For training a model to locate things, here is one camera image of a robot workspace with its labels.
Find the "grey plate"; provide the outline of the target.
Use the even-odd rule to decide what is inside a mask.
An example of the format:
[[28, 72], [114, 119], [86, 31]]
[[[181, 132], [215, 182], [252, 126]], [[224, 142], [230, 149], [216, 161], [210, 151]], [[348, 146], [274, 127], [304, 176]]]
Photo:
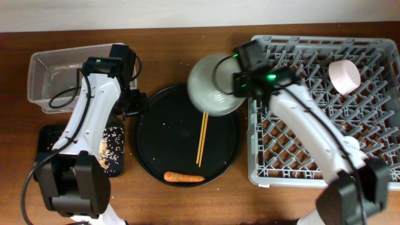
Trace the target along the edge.
[[189, 73], [187, 91], [193, 105], [211, 116], [225, 116], [244, 102], [233, 95], [233, 74], [239, 64], [223, 53], [211, 54], [199, 60]]

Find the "wooden chopstick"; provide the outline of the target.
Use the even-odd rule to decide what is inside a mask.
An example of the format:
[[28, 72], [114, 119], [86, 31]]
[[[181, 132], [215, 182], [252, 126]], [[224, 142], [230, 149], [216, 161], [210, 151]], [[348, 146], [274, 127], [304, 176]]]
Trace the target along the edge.
[[201, 124], [201, 132], [200, 132], [199, 144], [198, 144], [197, 156], [196, 156], [196, 164], [199, 164], [201, 146], [203, 145], [202, 143], [203, 143], [203, 133], [204, 133], [204, 127], [205, 127], [205, 120], [206, 120], [206, 111], [203, 111], [203, 114], [202, 114], [202, 124]]
[[205, 139], [206, 139], [206, 131], [207, 131], [207, 126], [208, 126], [208, 117], [209, 117], [209, 112], [206, 111], [205, 127], [204, 127], [203, 140], [202, 140], [202, 146], [201, 146], [201, 152], [200, 152], [200, 158], [199, 158], [199, 164], [198, 164], [199, 168], [201, 167], [202, 160], [203, 160], [203, 152], [204, 152], [204, 145], [205, 145]]

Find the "round black serving tray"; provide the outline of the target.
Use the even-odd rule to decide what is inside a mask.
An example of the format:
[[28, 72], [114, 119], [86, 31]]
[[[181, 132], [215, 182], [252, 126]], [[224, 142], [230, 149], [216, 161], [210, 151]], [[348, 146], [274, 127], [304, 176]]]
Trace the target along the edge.
[[185, 84], [160, 90], [149, 100], [133, 129], [134, 154], [144, 170], [166, 184], [164, 173], [202, 176], [207, 184], [229, 169], [241, 149], [236, 112], [209, 116], [201, 165], [196, 164], [203, 119], [189, 99]]

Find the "food scraps and rice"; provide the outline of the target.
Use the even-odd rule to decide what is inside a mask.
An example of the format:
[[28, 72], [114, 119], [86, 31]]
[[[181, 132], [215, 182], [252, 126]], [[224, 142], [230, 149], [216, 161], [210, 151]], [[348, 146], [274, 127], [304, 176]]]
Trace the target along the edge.
[[109, 177], [119, 176], [124, 164], [124, 127], [107, 127], [99, 144], [99, 163]]

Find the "light blue cup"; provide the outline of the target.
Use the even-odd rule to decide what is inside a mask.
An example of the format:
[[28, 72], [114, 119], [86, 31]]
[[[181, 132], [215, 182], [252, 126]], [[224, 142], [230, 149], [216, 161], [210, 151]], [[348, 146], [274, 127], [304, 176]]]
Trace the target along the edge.
[[359, 141], [351, 136], [344, 136], [343, 142], [347, 145], [347, 146], [351, 146], [353, 149], [357, 149], [360, 150], [360, 144]]

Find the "orange carrot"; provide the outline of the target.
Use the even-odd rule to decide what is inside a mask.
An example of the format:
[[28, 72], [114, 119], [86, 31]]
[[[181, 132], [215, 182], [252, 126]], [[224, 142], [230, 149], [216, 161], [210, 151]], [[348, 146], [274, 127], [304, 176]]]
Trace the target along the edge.
[[197, 175], [167, 171], [164, 173], [164, 180], [170, 183], [200, 183], [203, 182], [205, 178]]

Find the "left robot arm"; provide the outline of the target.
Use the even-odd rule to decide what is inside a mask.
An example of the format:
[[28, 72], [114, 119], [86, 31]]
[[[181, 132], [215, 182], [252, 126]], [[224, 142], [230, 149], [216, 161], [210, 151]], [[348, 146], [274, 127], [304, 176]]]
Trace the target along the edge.
[[36, 178], [48, 211], [75, 224], [126, 224], [110, 204], [111, 183], [99, 163], [99, 147], [111, 114], [123, 118], [148, 112], [145, 93], [131, 89], [141, 61], [127, 45], [113, 44], [107, 57], [89, 57], [77, 68], [79, 98], [52, 151], [37, 162], [21, 193], [27, 224], [26, 191]]

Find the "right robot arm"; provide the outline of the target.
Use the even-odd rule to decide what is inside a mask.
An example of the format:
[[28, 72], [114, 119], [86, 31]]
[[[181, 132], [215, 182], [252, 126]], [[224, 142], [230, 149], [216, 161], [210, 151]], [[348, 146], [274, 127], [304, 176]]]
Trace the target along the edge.
[[327, 188], [316, 208], [295, 224], [366, 224], [386, 208], [389, 166], [367, 157], [321, 111], [295, 72], [272, 67], [259, 41], [235, 47], [240, 71], [233, 75], [233, 94], [260, 100], [288, 126], [322, 172]]

